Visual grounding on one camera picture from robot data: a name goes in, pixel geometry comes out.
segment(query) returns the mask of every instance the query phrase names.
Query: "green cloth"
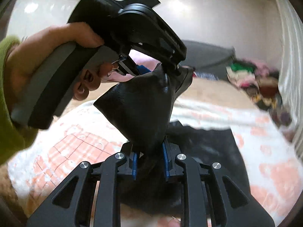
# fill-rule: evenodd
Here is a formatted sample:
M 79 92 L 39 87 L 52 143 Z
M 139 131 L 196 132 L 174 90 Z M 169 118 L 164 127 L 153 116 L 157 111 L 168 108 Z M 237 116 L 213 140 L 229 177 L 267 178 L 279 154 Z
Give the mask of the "green cloth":
M 233 72 L 247 71 L 247 72 L 250 72 L 250 73 L 254 73 L 254 71 L 255 71 L 253 67 L 244 66 L 240 63 L 233 63 L 233 64 L 231 64 L 230 68 Z
M 9 36 L 0 42 L 0 164 L 16 152 L 28 148 L 37 136 L 37 129 L 18 127 L 12 123 L 4 97 L 3 72 L 6 54 L 12 45 L 19 44 L 17 37 Z

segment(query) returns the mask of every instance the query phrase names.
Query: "pile of clothes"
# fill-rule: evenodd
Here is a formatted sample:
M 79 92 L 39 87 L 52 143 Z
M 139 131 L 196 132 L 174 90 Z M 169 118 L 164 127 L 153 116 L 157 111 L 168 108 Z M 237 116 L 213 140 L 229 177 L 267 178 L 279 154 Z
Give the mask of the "pile of clothes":
M 279 71 L 270 68 L 265 62 L 256 60 L 234 60 L 226 67 L 231 84 L 242 89 L 264 111 L 269 111 L 279 129 L 288 130 L 292 123 L 289 109 L 283 106 L 278 89 Z M 293 135 L 285 135 L 291 142 Z

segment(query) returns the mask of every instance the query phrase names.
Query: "triangular cutout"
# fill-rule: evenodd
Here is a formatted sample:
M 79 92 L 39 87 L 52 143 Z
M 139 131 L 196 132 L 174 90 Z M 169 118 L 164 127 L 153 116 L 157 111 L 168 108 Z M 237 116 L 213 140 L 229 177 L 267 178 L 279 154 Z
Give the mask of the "triangular cutout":
M 249 199 L 245 194 L 234 184 L 229 177 L 222 178 L 228 199 L 232 208 L 238 208 L 248 204 Z
M 67 182 L 61 191 L 54 197 L 52 203 L 63 208 L 69 208 L 78 179 L 78 177 L 73 177 L 69 180 L 69 182 Z

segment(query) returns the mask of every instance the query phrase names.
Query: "pink pillow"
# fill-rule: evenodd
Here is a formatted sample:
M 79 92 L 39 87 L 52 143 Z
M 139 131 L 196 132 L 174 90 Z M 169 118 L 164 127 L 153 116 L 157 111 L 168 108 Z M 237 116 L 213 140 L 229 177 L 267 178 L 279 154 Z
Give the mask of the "pink pillow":
M 133 61 L 137 65 L 143 65 L 149 70 L 153 71 L 156 67 L 156 65 L 159 63 L 158 60 L 151 58 L 150 56 L 147 56 L 145 54 L 142 54 L 141 52 L 138 52 L 136 50 L 131 50 L 129 53 L 129 56 L 133 59 Z M 111 82 L 125 82 L 133 78 L 132 75 L 127 74 L 126 76 L 122 76 L 117 72 L 113 72 L 110 77 L 108 78 L 108 81 Z

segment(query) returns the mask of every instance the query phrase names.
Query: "black leather fabric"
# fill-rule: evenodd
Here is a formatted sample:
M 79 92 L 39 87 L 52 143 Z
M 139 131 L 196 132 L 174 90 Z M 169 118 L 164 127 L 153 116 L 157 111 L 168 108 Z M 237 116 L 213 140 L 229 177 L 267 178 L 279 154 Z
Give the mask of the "black leather fabric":
M 244 186 L 245 193 L 250 192 L 246 168 L 230 129 L 206 131 L 182 126 L 177 121 L 169 124 L 166 136 L 197 162 L 221 163 Z M 181 217 L 181 185 L 165 182 L 163 165 L 161 156 L 142 156 L 136 181 L 122 181 L 119 185 L 122 203 L 149 214 Z
M 159 65 L 153 72 L 118 83 L 94 106 L 132 144 L 151 154 L 163 142 L 175 99 L 192 83 L 193 69 L 179 67 L 179 76 Z

